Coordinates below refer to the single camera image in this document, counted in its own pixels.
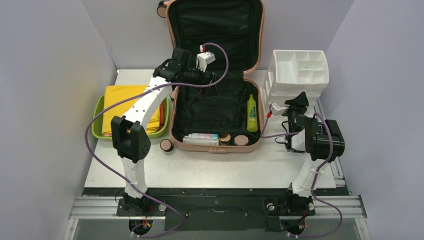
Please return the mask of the pink hard-shell suitcase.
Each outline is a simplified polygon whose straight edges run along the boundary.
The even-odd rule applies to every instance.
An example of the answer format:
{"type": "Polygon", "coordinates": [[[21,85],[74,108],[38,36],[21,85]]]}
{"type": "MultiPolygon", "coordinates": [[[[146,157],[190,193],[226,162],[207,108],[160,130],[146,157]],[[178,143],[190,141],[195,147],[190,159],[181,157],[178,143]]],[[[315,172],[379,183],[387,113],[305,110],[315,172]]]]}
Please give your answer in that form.
{"type": "Polygon", "coordinates": [[[209,86],[176,87],[170,123],[173,144],[185,151],[249,153],[259,146],[264,118],[260,88],[247,78],[261,60],[264,4],[260,0],[162,0],[157,14],[166,18],[173,48],[193,56],[200,46],[215,55],[206,70],[217,74],[209,86]],[[217,85],[218,97],[204,97],[205,88],[217,85]],[[258,131],[247,131],[247,101],[256,101],[258,131]],[[229,133],[229,145],[183,143],[192,133],[229,133]],[[245,135],[246,146],[234,138],[245,135]]]}

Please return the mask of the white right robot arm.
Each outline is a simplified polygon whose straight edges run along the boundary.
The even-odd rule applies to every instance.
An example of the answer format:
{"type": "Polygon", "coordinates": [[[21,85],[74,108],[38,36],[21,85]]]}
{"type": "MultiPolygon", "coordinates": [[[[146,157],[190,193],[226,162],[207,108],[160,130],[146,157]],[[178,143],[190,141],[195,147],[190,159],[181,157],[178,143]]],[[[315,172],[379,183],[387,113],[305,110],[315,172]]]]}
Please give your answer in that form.
{"type": "Polygon", "coordinates": [[[309,107],[307,94],[303,91],[293,99],[285,101],[288,120],[286,149],[292,153],[307,153],[305,163],[296,179],[289,185],[282,207],[289,214],[302,214],[310,210],[312,193],[325,168],[343,155],[346,142],[339,124],[333,119],[324,119],[319,113],[306,116],[309,107]]]}

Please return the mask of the green plastic tray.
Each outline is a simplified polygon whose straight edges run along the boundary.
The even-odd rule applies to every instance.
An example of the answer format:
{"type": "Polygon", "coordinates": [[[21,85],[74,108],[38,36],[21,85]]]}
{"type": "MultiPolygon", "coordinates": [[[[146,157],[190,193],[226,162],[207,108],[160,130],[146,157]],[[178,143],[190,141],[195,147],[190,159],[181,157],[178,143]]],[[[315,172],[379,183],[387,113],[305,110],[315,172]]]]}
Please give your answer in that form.
{"type": "MultiPolygon", "coordinates": [[[[156,139],[161,137],[165,132],[170,118],[170,98],[167,97],[164,101],[165,106],[165,115],[164,115],[164,126],[161,130],[157,130],[155,132],[149,133],[148,136],[150,139],[156,139]]],[[[101,95],[97,100],[96,106],[94,108],[93,117],[95,117],[98,113],[100,113],[104,109],[104,95],[101,95]]],[[[102,126],[103,126],[103,116],[97,118],[91,125],[92,135],[97,139],[102,139],[106,141],[111,141],[111,136],[103,136],[102,135],[102,126]]]]}

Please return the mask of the yellow box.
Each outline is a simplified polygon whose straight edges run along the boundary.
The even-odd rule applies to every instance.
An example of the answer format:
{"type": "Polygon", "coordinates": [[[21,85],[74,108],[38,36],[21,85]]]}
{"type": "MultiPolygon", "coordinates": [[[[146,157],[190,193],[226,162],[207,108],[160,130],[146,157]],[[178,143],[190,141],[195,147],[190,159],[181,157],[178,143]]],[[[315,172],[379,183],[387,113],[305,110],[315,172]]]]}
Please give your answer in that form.
{"type": "MultiPolygon", "coordinates": [[[[104,93],[104,108],[108,108],[122,100],[128,99],[145,91],[147,85],[113,85],[107,86],[104,93]]],[[[122,103],[111,110],[105,112],[102,123],[102,135],[106,137],[112,136],[111,120],[114,116],[121,117],[130,107],[134,105],[136,99],[122,103]]],[[[154,133],[160,125],[160,107],[156,109],[152,115],[146,129],[146,133],[154,133]]]]}

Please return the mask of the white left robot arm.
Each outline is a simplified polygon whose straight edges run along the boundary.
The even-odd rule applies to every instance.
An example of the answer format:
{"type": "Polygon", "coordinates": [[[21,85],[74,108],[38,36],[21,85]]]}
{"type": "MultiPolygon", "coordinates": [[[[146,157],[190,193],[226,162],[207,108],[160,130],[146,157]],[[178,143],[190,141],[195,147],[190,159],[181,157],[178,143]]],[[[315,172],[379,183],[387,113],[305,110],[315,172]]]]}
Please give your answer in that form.
{"type": "Polygon", "coordinates": [[[112,118],[112,145],[121,158],[126,180],[123,200],[136,215],[145,214],[151,205],[151,200],[144,196],[148,191],[145,158],[151,148],[146,130],[151,117],[171,94],[175,83],[195,88],[211,85],[215,76],[207,73],[207,66],[215,59],[212,52],[206,51],[205,44],[196,56],[189,50],[174,48],[172,57],[153,71],[143,95],[122,116],[112,118]]]}

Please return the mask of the red snack bag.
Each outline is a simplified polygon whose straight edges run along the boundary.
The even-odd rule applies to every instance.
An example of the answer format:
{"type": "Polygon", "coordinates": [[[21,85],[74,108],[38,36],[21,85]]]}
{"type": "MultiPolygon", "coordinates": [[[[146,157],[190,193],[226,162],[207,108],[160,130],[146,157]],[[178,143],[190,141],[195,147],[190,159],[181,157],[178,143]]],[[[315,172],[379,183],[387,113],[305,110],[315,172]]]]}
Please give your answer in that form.
{"type": "Polygon", "coordinates": [[[160,105],[159,108],[160,112],[159,112],[159,127],[158,130],[161,130],[164,127],[164,123],[165,123],[165,102],[163,101],[160,105]]]}

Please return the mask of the white plastic drawer organizer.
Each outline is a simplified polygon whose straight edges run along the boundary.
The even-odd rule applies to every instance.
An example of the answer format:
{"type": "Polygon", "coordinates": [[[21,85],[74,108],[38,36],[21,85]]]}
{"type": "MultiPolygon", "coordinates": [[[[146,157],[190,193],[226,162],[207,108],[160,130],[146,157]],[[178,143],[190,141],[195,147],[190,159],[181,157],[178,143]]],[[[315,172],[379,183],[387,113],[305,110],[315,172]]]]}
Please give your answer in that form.
{"type": "Polygon", "coordinates": [[[323,50],[282,50],[272,52],[262,86],[262,103],[281,106],[305,92],[312,109],[329,84],[329,67],[323,50]]]}

